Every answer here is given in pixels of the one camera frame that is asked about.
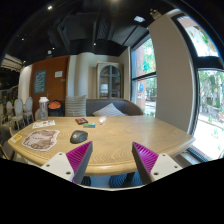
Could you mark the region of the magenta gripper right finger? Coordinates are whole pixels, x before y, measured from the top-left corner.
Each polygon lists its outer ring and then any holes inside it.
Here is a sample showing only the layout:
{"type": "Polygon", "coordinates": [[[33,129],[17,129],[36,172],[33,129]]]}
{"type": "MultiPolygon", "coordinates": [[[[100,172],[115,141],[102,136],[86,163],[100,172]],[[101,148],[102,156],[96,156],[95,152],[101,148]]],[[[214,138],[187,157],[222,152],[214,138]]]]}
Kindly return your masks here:
{"type": "Polygon", "coordinates": [[[132,154],[144,185],[182,169],[168,154],[157,154],[136,142],[132,143],[132,154]]]}

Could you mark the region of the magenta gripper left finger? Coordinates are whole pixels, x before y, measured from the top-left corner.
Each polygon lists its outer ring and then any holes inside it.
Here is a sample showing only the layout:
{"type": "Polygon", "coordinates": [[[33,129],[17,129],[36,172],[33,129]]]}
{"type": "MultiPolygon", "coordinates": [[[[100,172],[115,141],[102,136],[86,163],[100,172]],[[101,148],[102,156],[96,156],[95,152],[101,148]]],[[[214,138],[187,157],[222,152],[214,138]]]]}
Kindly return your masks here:
{"type": "Polygon", "coordinates": [[[70,182],[80,184],[92,152],[93,144],[87,142],[68,153],[55,154],[41,168],[70,182]]]}

